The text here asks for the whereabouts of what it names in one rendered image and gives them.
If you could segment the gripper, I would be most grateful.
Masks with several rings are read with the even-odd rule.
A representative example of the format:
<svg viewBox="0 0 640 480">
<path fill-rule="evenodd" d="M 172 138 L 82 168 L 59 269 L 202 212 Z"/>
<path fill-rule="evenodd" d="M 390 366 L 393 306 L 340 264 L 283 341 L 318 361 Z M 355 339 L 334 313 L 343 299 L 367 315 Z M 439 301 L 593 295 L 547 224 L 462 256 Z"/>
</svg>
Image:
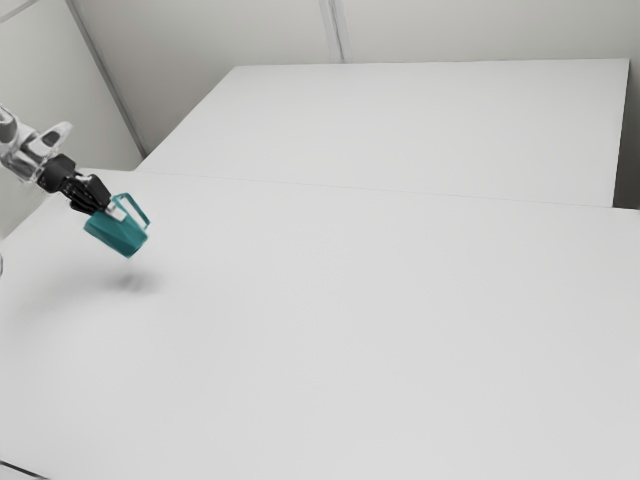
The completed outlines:
<svg viewBox="0 0 640 480">
<path fill-rule="evenodd" d="M 47 193 L 70 193 L 70 207 L 89 216 L 101 212 L 117 222 L 126 218 L 102 180 L 94 174 L 79 175 L 76 162 L 65 154 L 56 155 L 44 165 L 37 185 Z"/>
</svg>

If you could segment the teal faceted mug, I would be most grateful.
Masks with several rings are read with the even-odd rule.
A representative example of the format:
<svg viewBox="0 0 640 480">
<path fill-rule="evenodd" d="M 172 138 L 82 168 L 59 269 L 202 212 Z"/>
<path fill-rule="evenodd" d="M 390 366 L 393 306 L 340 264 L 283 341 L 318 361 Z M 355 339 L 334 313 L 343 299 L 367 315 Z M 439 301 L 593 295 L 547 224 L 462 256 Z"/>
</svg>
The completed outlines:
<svg viewBox="0 0 640 480">
<path fill-rule="evenodd" d="M 148 239 L 151 221 L 129 193 L 114 195 L 104 211 L 96 211 L 84 230 L 103 244 L 131 258 Z"/>
</svg>

